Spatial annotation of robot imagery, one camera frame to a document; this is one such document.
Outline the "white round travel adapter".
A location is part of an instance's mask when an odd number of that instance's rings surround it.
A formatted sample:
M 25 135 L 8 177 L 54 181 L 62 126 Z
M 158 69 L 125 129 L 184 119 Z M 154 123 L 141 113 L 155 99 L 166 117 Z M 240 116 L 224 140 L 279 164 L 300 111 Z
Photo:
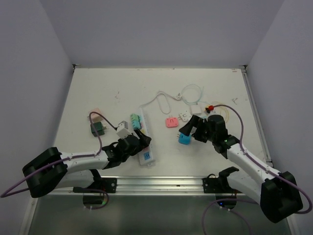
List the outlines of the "white round travel adapter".
M 191 119 L 192 115 L 189 111 L 185 110 L 179 113 L 178 119 L 183 122 L 188 122 Z

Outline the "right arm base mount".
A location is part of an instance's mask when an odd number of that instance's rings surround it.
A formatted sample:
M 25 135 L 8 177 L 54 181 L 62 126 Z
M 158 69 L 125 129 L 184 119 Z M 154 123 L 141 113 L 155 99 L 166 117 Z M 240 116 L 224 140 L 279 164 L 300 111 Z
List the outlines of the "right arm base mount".
M 210 174 L 207 177 L 202 178 L 202 188 L 204 193 L 233 193 L 234 189 L 232 189 L 225 176 L 211 177 Z

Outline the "beige cube socket adapter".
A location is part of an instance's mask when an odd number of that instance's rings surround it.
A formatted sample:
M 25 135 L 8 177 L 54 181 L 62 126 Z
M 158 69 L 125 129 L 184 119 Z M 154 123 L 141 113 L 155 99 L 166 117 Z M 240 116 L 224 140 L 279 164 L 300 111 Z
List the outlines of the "beige cube socket adapter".
M 89 111 L 87 118 L 88 120 L 91 118 L 92 122 L 100 122 L 103 120 L 101 115 L 102 115 L 101 110 L 99 108 L 94 108 Z

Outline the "dark green charger plug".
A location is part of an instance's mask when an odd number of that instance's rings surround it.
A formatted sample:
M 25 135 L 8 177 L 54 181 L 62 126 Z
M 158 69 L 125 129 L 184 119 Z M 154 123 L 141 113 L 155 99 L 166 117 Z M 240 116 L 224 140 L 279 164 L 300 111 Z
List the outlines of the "dark green charger plug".
M 90 124 L 90 130 L 94 137 L 102 136 L 105 134 L 106 126 L 102 122 L 95 122 Z

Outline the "pink cube socket adapter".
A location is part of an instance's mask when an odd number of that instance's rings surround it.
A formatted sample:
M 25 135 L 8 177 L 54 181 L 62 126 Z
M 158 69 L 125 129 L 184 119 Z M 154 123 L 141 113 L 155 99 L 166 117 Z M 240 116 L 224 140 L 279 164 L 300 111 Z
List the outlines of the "pink cube socket adapter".
M 177 117 L 168 117 L 165 120 L 165 125 L 167 128 L 176 128 L 179 126 L 179 120 Z

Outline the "blue charger plug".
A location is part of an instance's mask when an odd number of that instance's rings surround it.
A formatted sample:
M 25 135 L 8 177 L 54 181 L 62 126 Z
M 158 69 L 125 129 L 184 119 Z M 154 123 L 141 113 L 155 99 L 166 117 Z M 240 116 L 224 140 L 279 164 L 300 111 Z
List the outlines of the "blue charger plug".
M 183 144 L 183 145 L 189 145 L 191 143 L 191 135 L 184 135 L 182 133 L 177 134 L 178 138 L 178 143 Z

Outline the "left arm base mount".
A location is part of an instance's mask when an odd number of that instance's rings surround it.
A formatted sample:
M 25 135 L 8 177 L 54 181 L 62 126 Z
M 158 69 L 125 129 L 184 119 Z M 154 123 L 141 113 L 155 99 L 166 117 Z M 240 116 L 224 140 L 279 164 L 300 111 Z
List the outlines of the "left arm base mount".
M 116 193 L 117 179 L 116 178 L 99 178 L 87 188 L 74 187 L 74 193 Z

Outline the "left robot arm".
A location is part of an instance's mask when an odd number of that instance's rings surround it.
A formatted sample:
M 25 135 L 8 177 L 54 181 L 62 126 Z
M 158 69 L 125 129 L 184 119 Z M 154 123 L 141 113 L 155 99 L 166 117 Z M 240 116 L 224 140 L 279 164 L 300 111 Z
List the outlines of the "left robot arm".
M 57 188 L 80 187 L 97 192 L 102 186 L 99 170 L 120 166 L 130 156 L 149 147 L 151 137 L 141 130 L 103 146 L 100 153 L 70 154 L 50 147 L 26 164 L 22 172 L 33 198 Z

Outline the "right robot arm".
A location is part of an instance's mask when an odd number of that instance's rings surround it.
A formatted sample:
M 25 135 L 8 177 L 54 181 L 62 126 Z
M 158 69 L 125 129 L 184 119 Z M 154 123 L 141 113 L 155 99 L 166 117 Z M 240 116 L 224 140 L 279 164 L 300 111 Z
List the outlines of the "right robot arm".
M 222 116 L 192 116 L 179 132 L 211 142 L 217 153 L 235 163 L 219 172 L 216 186 L 223 192 L 235 189 L 245 194 L 260 205 L 269 221 L 277 223 L 303 208 L 294 176 L 281 173 L 245 150 L 240 140 L 228 133 Z

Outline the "teal charger plug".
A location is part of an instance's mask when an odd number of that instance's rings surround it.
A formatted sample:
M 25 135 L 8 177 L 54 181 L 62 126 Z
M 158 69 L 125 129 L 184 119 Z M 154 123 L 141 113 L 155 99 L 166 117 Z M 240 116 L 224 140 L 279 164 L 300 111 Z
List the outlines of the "teal charger plug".
M 137 120 L 132 121 L 132 127 L 133 129 L 138 129 L 138 130 L 142 129 L 141 123 Z

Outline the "white rectangular charger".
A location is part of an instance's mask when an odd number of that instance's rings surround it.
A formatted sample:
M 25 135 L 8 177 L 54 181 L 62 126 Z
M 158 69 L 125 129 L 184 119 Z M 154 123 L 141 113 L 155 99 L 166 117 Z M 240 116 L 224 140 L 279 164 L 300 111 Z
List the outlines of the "white rectangular charger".
M 192 115 L 201 115 L 202 114 L 201 106 L 198 104 L 191 105 L 190 106 L 190 112 Z

